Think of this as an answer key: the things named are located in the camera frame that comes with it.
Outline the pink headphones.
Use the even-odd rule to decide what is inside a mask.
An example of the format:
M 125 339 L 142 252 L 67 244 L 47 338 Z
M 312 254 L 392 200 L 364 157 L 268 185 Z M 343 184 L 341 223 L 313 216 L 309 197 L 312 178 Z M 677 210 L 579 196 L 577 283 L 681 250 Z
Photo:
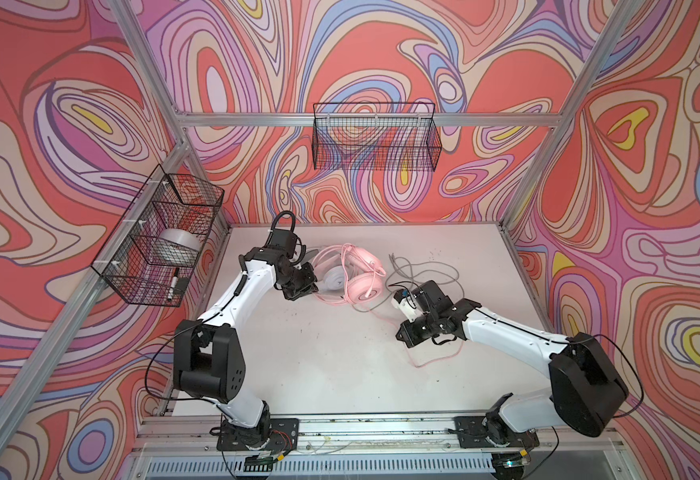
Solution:
M 320 250 L 312 261 L 317 277 L 317 286 L 325 273 L 334 266 L 342 265 L 349 274 L 345 296 L 329 297 L 316 293 L 317 298 L 329 305 L 358 305 L 376 299 L 385 289 L 387 272 L 382 261 L 368 250 L 344 243 Z

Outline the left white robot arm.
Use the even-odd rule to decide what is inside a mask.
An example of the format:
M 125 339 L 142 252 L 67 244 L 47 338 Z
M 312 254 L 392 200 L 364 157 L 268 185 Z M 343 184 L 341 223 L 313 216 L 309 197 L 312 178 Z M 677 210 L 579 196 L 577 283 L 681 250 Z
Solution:
M 296 233 L 296 215 L 276 215 L 266 241 L 238 257 L 240 271 L 220 299 L 196 320 L 179 324 L 174 336 L 173 386 L 221 411 L 223 435 L 248 449 L 267 448 L 273 437 L 266 401 L 244 386 L 246 362 L 240 330 L 273 290 L 287 301 L 318 291 L 307 247 Z

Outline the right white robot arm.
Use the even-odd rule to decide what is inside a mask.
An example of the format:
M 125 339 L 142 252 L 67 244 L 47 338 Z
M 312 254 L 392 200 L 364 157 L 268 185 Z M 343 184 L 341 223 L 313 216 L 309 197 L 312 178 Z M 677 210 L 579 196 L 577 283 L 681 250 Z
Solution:
M 462 298 L 452 301 L 433 281 L 399 288 L 392 303 L 404 316 L 396 333 L 408 348 L 441 336 L 492 347 L 538 371 L 548 386 L 507 393 L 485 413 L 479 432 L 495 447 L 507 447 L 539 428 L 568 426 L 600 436 L 627 400 L 628 387 L 592 335 L 573 337 L 533 329 Z

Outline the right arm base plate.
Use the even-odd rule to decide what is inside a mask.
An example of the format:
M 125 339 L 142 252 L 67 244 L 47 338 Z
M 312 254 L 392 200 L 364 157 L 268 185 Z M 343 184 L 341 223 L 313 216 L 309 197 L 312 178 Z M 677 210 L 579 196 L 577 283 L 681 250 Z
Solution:
M 447 430 L 456 435 L 460 447 L 533 450 L 540 444 L 536 433 L 514 432 L 499 417 L 457 416 L 454 427 Z

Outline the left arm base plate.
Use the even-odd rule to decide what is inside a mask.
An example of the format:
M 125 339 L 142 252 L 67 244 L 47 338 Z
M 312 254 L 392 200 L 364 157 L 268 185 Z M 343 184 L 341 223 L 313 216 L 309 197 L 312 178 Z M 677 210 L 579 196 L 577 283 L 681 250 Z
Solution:
M 235 426 L 224 420 L 210 433 L 217 438 L 220 452 L 290 452 L 298 447 L 300 420 L 295 417 L 270 419 L 267 426 Z

